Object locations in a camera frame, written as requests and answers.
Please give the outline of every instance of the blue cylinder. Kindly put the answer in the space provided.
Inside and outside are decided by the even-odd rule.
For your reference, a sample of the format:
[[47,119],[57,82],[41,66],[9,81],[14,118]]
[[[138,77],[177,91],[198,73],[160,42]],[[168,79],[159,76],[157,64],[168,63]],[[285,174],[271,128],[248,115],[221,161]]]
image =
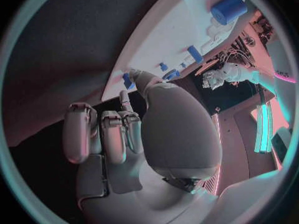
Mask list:
[[213,17],[221,25],[229,24],[247,11],[247,6],[242,0],[222,0],[211,9]]

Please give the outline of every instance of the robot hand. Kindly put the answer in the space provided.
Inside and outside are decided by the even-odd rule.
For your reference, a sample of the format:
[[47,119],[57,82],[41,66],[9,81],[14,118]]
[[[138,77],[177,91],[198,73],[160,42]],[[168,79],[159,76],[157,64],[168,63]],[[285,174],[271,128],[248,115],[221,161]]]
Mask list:
[[224,77],[219,70],[207,71],[203,74],[202,86],[203,88],[216,89],[224,84]]

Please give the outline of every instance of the blue object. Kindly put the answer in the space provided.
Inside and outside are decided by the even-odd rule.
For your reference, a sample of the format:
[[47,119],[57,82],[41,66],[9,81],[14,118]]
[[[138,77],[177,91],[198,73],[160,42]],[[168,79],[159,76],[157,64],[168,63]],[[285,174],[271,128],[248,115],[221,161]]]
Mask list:
[[179,77],[179,75],[180,75],[180,73],[179,73],[179,71],[177,71],[176,69],[173,69],[173,70],[171,70],[171,71],[169,71],[168,73],[166,73],[163,77],[162,77],[162,79],[163,80],[171,80],[172,78],[174,78],[174,77]]
[[125,81],[124,85],[127,88],[127,90],[133,89],[135,87],[135,84],[129,79],[128,73],[124,73],[123,79]]
[[168,66],[166,66],[163,62],[160,63],[160,68],[162,71],[166,71],[168,69]]
[[188,48],[188,52],[194,58],[194,60],[196,61],[196,63],[203,62],[203,57],[200,55],[200,53],[197,51],[197,49],[194,46],[190,46]]
[[222,0],[211,8],[213,17],[221,25],[229,24],[247,11],[243,0]]

